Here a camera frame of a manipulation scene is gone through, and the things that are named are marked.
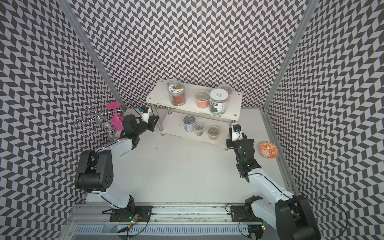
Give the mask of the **tomato lid red jar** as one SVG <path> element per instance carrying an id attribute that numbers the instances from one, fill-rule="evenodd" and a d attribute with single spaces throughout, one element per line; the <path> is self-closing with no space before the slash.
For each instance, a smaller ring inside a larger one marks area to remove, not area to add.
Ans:
<path id="1" fill-rule="evenodd" d="M 186 102 L 185 86 L 181 83 L 171 84 L 168 87 L 170 101 L 173 106 L 182 106 Z"/>

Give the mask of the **clear tub brown seeds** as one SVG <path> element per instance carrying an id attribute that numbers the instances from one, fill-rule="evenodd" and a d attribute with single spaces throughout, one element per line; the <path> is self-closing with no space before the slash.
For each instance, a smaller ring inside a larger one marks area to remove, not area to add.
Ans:
<path id="1" fill-rule="evenodd" d="M 178 80 L 177 80 L 177 79 L 169 79 L 169 80 L 166 81 L 166 84 L 167 84 L 168 87 L 169 87 L 170 85 L 172 85 L 172 84 L 176 84 L 176 83 L 178 83 Z"/>

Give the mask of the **red tub clear lid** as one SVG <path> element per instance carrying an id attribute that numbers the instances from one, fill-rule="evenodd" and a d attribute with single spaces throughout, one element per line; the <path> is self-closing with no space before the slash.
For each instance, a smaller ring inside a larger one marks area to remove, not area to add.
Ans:
<path id="1" fill-rule="evenodd" d="M 233 93 L 233 88 L 230 86 L 230 85 L 219 85 L 219 89 L 223 89 L 223 90 L 226 90 L 227 93 L 228 93 L 228 102 L 231 100 L 231 96 L 232 96 L 232 93 Z"/>
<path id="2" fill-rule="evenodd" d="M 210 105 L 210 93 L 207 91 L 200 91 L 196 94 L 197 107 L 205 109 Z"/>

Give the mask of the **white lid green label jar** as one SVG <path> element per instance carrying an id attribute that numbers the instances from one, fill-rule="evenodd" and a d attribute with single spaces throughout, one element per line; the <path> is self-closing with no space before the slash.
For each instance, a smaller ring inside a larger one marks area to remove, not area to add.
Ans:
<path id="1" fill-rule="evenodd" d="M 223 115 L 227 109 L 229 94 L 224 89 L 213 89 L 210 92 L 210 112 Z"/>

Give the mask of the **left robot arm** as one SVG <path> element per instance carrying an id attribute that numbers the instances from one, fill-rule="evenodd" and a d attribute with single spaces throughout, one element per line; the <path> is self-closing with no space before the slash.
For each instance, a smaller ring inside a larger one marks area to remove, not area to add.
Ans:
<path id="1" fill-rule="evenodd" d="M 135 115 L 124 116 L 120 139 L 99 150 L 81 153 L 75 187 L 99 195 L 112 209 L 133 211 L 134 198 L 114 182 L 113 163 L 137 147 L 141 134 L 145 131 L 153 132 L 159 119 L 157 115 L 141 118 Z"/>

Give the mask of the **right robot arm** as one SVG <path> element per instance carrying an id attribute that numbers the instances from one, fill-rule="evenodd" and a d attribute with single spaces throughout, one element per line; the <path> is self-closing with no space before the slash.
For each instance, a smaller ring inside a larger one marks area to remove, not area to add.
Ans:
<path id="1" fill-rule="evenodd" d="M 256 186 L 263 196 L 245 201 L 248 218 L 262 219 L 273 227 L 281 240 L 320 240 L 321 233 L 312 207 L 304 196 L 294 195 L 279 186 L 255 159 L 254 140 L 227 139 L 226 147 L 233 149 L 241 178 Z"/>

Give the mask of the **white two-tier shelf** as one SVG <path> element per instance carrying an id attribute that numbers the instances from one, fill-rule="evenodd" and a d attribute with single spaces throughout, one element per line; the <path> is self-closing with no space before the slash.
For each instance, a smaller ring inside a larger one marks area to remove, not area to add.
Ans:
<path id="1" fill-rule="evenodd" d="M 183 139 L 194 140 L 202 143 L 216 145 L 226 148 L 226 139 L 229 136 L 230 123 L 236 122 L 240 118 L 243 94 L 234 91 L 231 100 L 227 105 L 225 113 L 221 116 L 213 115 L 209 108 L 200 109 L 197 107 L 196 94 L 200 91 L 210 91 L 211 88 L 184 84 L 186 88 L 186 103 L 182 106 L 173 106 L 170 101 L 168 86 L 165 80 L 160 80 L 146 98 L 152 109 L 156 107 L 166 107 L 168 114 L 164 120 L 158 123 L 159 132 L 163 135 L 171 135 Z M 197 136 L 195 133 L 186 132 L 183 119 L 185 116 L 193 116 L 197 123 L 204 125 L 204 133 Z M 208 136 L 208 129 L 217 126 L 220 135 L 217 140 L 212 141 Z"/>

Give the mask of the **orange patterned bowl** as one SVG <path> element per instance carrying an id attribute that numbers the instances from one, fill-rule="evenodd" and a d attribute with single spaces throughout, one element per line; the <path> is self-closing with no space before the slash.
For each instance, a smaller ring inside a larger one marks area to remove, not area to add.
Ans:
<path id="1" fill-rule="evenodd" d="M 279 155 L 278 148 L 270 142 L 261 143 L 259 146 L 259 151 L 261 155 L 266 159 L 275 159 Z"/>

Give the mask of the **pink plastic cup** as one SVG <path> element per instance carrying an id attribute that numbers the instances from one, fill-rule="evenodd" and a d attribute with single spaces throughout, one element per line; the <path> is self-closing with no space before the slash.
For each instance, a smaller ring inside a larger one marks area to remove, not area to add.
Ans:
<path id="1" fill-rule="evenodd" d="M 113 128 L 116 131 L 122 131 L 124 129 L 124 126 L 123 126 L 124 117 L 120 113 L 120 106 L 121 106 L 121 103 L 119 102 L 111 102 L 106 105 L 106 108 L 108 110 L 113 111 L 113 116 L 111 121 L 112 121 Z"/>

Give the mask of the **red label small tub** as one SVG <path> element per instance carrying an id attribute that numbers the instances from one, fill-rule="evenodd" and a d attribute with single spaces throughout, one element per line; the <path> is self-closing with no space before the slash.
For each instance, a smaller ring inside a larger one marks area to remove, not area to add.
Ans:
<path id="1" fill-rule="evenodd" d="M 212 141 L 217 140 L 219 135 L 220 135 L 220 129 L 217 126 L 211 126 L 208 129 L 208 136 L 210 140 Z"/>

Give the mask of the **purple label tin can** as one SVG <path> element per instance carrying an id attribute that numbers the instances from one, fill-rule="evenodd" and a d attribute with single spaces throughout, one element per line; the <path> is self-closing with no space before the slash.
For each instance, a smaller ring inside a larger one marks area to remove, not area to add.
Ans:
<path id="1" fill-rule="evenodd" d="M 195 128 L 195 118 L 193 116 L 185 116 L 183 119 L 184 129 L 186 132 L 193 132 Z"/>

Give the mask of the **metal cup rack stand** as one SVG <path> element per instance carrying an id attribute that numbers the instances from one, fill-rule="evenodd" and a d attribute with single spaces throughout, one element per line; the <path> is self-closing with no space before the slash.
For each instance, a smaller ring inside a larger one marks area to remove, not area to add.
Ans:
<path id="1" fill-rule="evenodd" d="M 78 118 L 74 122 L 74 127 L 81 130 L 86 138 L 93 137 L 98 133 L 99 128 L 105 131 L 109 142 L 116 142 L 118 138 L 115 136 L 117 124 L 108 119 L 109 115 L 122 114 L 120 107 L 113 110 L 102 111 L 96 107 L 89 107 L 85 110 L 84 117 Z"/>

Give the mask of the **orange label small tub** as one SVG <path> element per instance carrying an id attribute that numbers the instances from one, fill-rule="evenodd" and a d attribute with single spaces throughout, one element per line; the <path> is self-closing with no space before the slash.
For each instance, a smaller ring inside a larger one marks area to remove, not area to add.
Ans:
<path id="1" fill-rule="evenodd" d="M 204 133 L 204 125 L 201 123 L 195 123 L 194 132 L 197 136 L 202 136 Z"/>

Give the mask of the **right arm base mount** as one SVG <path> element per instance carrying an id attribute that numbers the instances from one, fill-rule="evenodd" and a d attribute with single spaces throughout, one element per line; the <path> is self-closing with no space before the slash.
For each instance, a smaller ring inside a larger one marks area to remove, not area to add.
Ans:
<path id="1" fill-rule="evenodd" d="M 231 205 L 229 213 L 231 214 L 232 222 L 262 222 L 262 219 L 255 216 L 251 206 L 255 201 L 262 199 L 261 196 L 252 196 L 246 199 L 243 205 Z"/>

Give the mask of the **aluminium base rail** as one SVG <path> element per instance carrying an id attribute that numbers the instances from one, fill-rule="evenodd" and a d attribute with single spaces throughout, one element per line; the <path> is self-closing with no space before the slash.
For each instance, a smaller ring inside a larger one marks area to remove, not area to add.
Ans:
<path id="1" fill-rule="evenodd" d="M 156 204 L 149 222 L 110 222 L 112 213 L 108 203 L 90 202 L 75 205 L 66 220 L 60 240 L 141 240 L 141 239 L 270 239 L 277 240 L 277 231 L 262 222 L 232 222 L 233 204 Z"/>

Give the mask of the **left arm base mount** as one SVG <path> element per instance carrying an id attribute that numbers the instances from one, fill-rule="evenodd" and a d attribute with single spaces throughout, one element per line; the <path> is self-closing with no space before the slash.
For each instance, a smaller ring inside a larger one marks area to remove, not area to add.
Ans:
<path id="1" fill-rule="evenodd" d="M 152 214 L 153 206 L 136 206 L 133 209 L 124 209 L 117 210 L 112 209 L 112 213 L 110 215 L 110 222 L 119 222 L 119 223 L 128 223 L 133 222 L 135 215 L 138 215 L 136 220 L 141 223 L 147 223 L 150 220 Z"/>

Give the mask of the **aluminium corner post left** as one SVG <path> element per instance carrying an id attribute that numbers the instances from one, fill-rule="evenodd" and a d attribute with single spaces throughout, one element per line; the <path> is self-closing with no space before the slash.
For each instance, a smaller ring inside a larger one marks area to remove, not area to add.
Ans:
<path id="1" fill-rule="evenodd" d="M 84 45 L 86 51 L 88 52 L 90 58 L 92 59 L 93 63 L 95 64 L 97 70 L 99 71 L 101 77 L 103 78 L 105 84 L 111 91 L 112 95 L 115 97 L 115 99 L 122 105 L 122 109 L 124 111 L 127 110 L 127 107 L 125 105 L 124 100 L 120 96 L 118 90 L 116 89 L 113 81 L 111 80 L 109 74 L 107 73 L 104 65 L 102 64 L 99 56 L 97 55 L 94 47 L 92 46 L 89 38 L 87 37 L 86 33 L 84 32 L 82 26 L 77 20 L 77 17 L 75 16 L 70 4 L 68 1 L 65 0 L 57 0 L 57 3 L 59 7 L 62 9 L 63 13 L 65 14 L 67 20 L 69 21 L 70 25 L 76 32 L 78 38 L 80 39 L 80 42 Z"/>

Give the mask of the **aluminium corner post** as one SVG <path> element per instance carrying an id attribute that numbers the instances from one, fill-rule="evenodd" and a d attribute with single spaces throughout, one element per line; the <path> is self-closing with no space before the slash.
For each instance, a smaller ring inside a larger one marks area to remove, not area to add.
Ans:
<path id="1" fill-rule="evenodd" d="M 272 85 L 272 88 L 267 96 L 267 99 L 265 101 L 265 104 L 263 106 L 263 111 L 266 112 L 269 108 L 270 104 L 272 103 L 272 100 L 284 78 L 284 75 L 286 74 L 286 71 L 292 61 L 292 58 L 295 55 L 295 52 L 302 40 L 302 37 L 307 29 L 308 24 L 311 22 L 311 18 L 313 14 L 315 13 L 315 10 L 317 8 L 317 5 L 319 4 L 319 0 L 310 0 L 308 7 L 303 15 L 302 20 L 300 21 L 300 24 L 298 26 L 298 29 L 295 31 L 293 40 L 290 44 L 290 47 L 288 48 L 287 54 L 283 60 L 282 66 L 278 72 L 278 75 Z"/>
<path id="2" fill-rule="evenodd" d="M 65 14 L 67 20 L 69 21 L 70 25 L 76 32 L 78 38 L 80 39 L 80 42 L 84 45 L 86 51 L 88 52 L 90 58 L 92 59 L 93 63 L 95 64 L 97 70 L 99 71 L 101 77 L 103 78 L 105 84 L 111 91 L 112 95 L 115 97 L 115 99 L 122 105 L 122 109 L 124 111 L 127 110 L 127 107 L 125 105 L 124 100 L 120 96 L 118 90 L 116 89 L 113 81 L 111 80 L 109 74 L 107 73 L 104 65 L 102 64 L 99 56 L 97 55 L 94 47 L 92 46 L 89 38 L 87 37 L 86 33 L 84 32 L 82 26 L 77 20 L 77 17 L 75 16 L 70 4 L 68 1 L 65 0 L 57 0 L 57 3 L 59 7 L 62 9 L 63 13 Z"/>

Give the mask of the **aluminium corner post right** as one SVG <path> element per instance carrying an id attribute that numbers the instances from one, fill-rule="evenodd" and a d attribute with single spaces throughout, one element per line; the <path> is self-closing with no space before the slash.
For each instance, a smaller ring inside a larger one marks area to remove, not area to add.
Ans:
<path id="1" fill-rule="evenodd" d="M 302 20 L 300 21 L 300 24 L 298 26 L 298 29 L 295 31 L 293 40 L 290 44 L 290 47 L 288 48 L 287 54 L 283 60 L 282 66 L 278 72 L 278 75 L 272 85 L 272 88 L 267 96 L 267 99 L 265 101 L 265 104 L 263 106 L 263 111 L 266 112 L 269 108 L 270 104 L 272 103 L 272 100 L 284 78 L 284 75 L 286 74 L 286 71 L 292 61 L 292 58 L 295 55 L 295 52 L 302 40 L 302 37 L 307 29 L 308 24 L 311 22 L 311 18 L 313 14 L 315 13 L 315 10 L 317 8 L 317 5 L 319 4 L 319 0 L 310 0 L 308 7 L 303 15 Z"/>

